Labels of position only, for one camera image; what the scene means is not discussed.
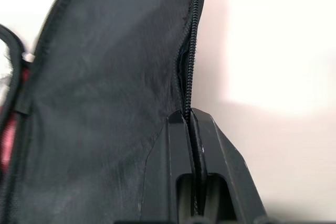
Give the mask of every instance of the zipper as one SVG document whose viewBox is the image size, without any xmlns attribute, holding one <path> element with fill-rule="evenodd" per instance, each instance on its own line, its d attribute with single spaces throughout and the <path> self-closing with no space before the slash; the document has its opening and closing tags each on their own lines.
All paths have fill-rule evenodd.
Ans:
<svg viewBox="0 0 336 224">
<path fill-rule="evenodd" d="M 190 123 L 191 96 L 192 96 L 194 63 L 196 53 L 196 39 L 197 39 L 197 30 L 199 22 L 199 7 L 200 7 L 200 0 L 194 0 L 192 10 L 192 24 L 190 34 L 190 48 L 189 48 L 188 72 L 187 72 L 185 107 L 184 107 L 184 117 L 187 124 Z"/>
<path fill-rule="evenodd" d="M 47 16 L 42 24 L 42 28 L 37 36 L 34 45 L 35 60 L 31 64 L 29 77 L 24 85 L 22 92 L 18 97 L 15 110 L 21 114 L 28 115 L 32 104 L 31 87 L 37 78 L 37 73 L 43 64 L 45 55 L 48 54 L 51 38 L 56 32 L 59 23 L 61 22 L 66 8 L 71 0 L 54 0 L 47 13 Z"/>
<path fill-rule="evenodd" d="M 188 19 L 187 24 L 184 29 L 183 39 L 179 44 L 179 51 L 177 53 L 177 57 L 175 58 L 174 64 L 174 73 L 175 73 L 175 85 L 179 90 L 179 102 L 180 108 L 183 110 L 183 116 L 186 120 L 187 125 L 190 124 L 190 116 L 191 116 L 191 97 L 192 97 L 192 85 L 193 85 L 193 73 L 194 73 L 194 62 L 195 62 L 195 53 L 196 53 L 196 39 L 197 39 L 197 29 L 199 22 L 199 11 L 201 7 L 201 0 L 192 0 L 191 4 L 191 18 Z M 182 97 L 181 91 L 183 88 L 182 84 L 178 79 L 178 71 L 177 68 L 179 66 L 179 61 L 181 59 L 183 53 L 183 45 L 189 42 L 188 49 L 188 60 L 187 60 L 187 68 L 186 68 L 186 85 L 185 85 L 185 93 L 184 97 Z"/>
</svg>

